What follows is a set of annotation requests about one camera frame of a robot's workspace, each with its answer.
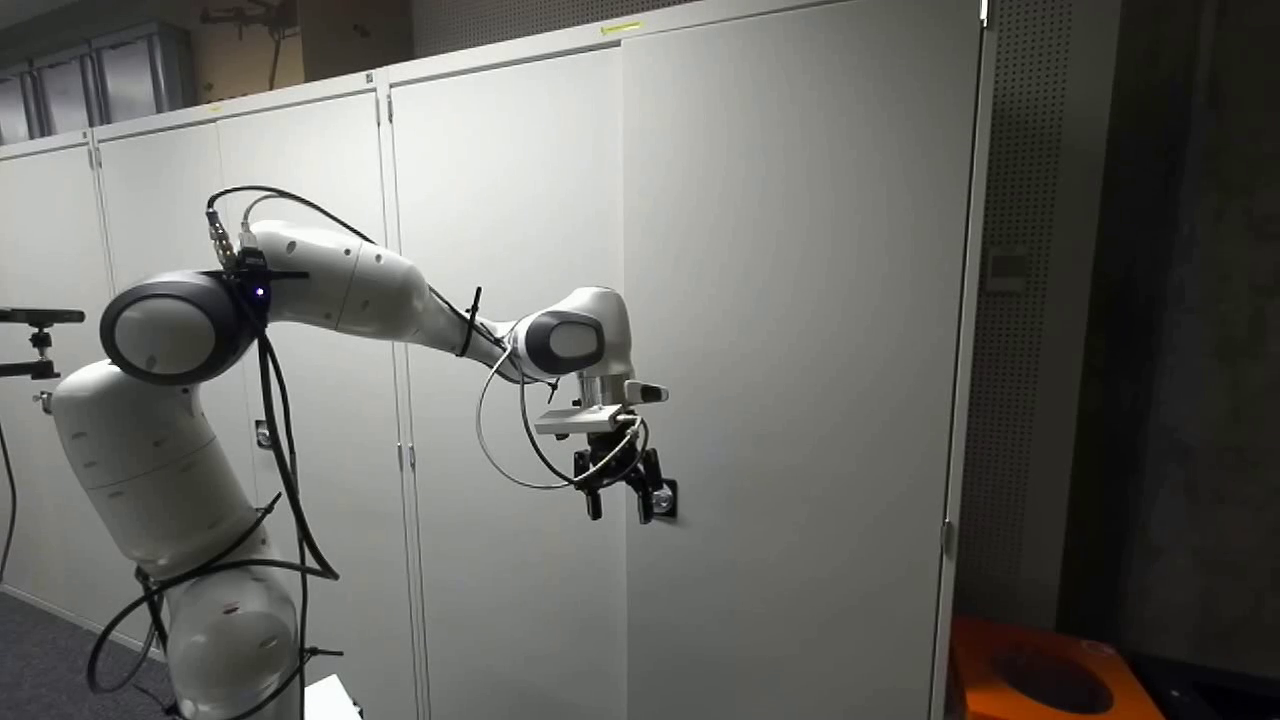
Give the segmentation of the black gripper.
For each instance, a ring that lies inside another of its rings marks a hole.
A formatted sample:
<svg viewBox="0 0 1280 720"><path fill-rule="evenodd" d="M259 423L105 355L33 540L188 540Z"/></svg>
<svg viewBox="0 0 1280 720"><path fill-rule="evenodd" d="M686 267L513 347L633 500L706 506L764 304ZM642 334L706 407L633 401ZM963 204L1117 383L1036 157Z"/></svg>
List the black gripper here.
<svg viewBox="0 0 1280 720"><path fill-rule="evenodd" d="M660 489L660 456L654 446L623 446L610 456L605 446L588 446L571 456L571 471L580 479L588 521L605 521L600 489L629 482L635 491L642 522L666 514L666 489Z"/></svg>

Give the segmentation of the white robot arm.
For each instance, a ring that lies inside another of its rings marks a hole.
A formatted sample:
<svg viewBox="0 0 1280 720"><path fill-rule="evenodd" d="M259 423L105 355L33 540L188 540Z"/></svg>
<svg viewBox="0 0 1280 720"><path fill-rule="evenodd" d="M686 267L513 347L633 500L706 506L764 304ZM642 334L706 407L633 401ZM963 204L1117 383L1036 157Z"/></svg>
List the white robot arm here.
<svg viewBox="0 0 1280 720"><path fill-rule="evenodd" d="M310 322L485 365L507 383L571 377L580 396L529 423L575 436L566 475L596 494L666 489L642 407L629 304L575 287L520 321L455 309L399 251L363 235L251 223L212 235L218 264L160 272L108 298L96 365L54 386L47 416L83 494L140 576L140 605L169 623L163 660L179 720L305 720L305 640L292 573L325 558L267 552L265 513L243 494L202 386L240 359L267 359L267 327Z"/></svg>

